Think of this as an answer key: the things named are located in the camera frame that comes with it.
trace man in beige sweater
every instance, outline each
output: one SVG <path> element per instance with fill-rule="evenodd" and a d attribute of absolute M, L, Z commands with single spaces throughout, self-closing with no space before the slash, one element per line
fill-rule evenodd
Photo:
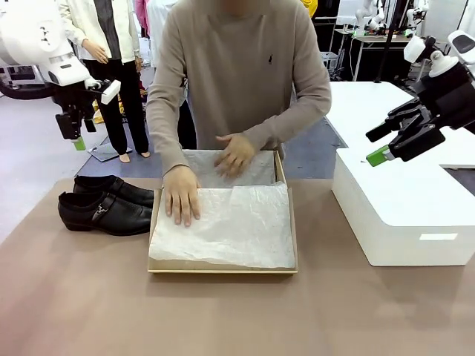
<path fill-rule="evenodd" d="M 186 79 L 198 148 L 223 149 L 216 166 L 230 178 L 331 106 L 328 72 L 299 0 L 179 1 L 166 22 L 147 119 L 163 161 L 166 213 L 187 226 L 192 215 L 200 219 L 200 183 L 177 137 Z"/>

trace mannequin hand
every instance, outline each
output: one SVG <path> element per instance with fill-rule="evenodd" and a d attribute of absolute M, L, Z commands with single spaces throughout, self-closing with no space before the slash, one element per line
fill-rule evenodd
<path fill-rule="evenodd" d="M 165 189 L 165 208 L 167 216 L 174 215 L 175 223 L 181 224 L 182 218 L 185 226 L 191 225 L 191 213 L 196 220 L 200 219 L 200 202 L 198 201 L 198 188 L 200 183 L 193 171 L 185 165 L 173 167 L 163 177 Z"/>
<path fill-rule="evenodd" d="M 82 47 L 85 48 L 99 63 L 107 64 L 109 62 L 105 49 L 98 44 L 85 39 L 82 41 Z"/>
<path fill-rule="evenodd" d="M 137 73 L 140 73 L 140 71 L 142 70 L 142 64 L 142 58 L 135 56 L 135 68 L 137 69 Z"/>
<path fill-rule="evenodd" d="M 221 175 L 229 178 L 239 177 L 249 166 L 256 155 L 251 142 L 241 133 L 217 137 L 219 142 L 227 144 L 226 149 L 214 163 Z"/>

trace green block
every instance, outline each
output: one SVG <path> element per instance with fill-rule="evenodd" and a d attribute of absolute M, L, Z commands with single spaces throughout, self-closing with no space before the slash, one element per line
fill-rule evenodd
<path fill-rule="evenodd" d="M 384 146 L 374 151 L 366 157 L 366 160 L 371 164 L 371 167 L 376 167 L 387 161 L 387 158 L 384 156 L 384 152 L 389 150 L 389 146 Z"/>
<path fill-rule="evenodd" d="M 82 137 L 74 140 L 73 143 L 74 143 L 74 147 L 76 147 L 76 151 L 86 151 L 86 145 Z"/>

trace shoe strap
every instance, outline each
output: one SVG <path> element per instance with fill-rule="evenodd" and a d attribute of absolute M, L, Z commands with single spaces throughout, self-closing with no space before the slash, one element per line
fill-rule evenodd
<path fill-rule="evenodd" d="M 92 216 L 92 221 L 96 222 L 101 217 L 103 217 L 111 208 L 112 204 L 114 204 L 116 200 L 116 196 L 113 194 L 107 194 L 105 199 L 99 204 L 94 215 Z"/>
<path fill-rule="evenodd" d="M 116 178 L 114 183 L 111 185 L 110 191 L 120 191 L 121 187 L 124 185 L 124 181 L 120 179 L 119 177 Z"/>

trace wrapping paper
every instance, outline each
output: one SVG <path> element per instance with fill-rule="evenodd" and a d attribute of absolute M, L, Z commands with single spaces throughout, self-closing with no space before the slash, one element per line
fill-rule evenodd
<path fill-rule="evenodd" d="M 184 151 L 190 168 L 197 175 L 202 188 L 232 188 L 239 185 L 271 185 L 275 183 L 274 153 L 260 152 L 241 177 L 220 177 L 214 162 L 222 151 Z"/>
<path fill-rule="evenodd" d="M 255 268 L 294 268 L 287 186 L 200 189 L 201 219 L 175 225 L 159 212 L 149 255 Z M 164 204 L 164 194 L 160 206 Z"/>

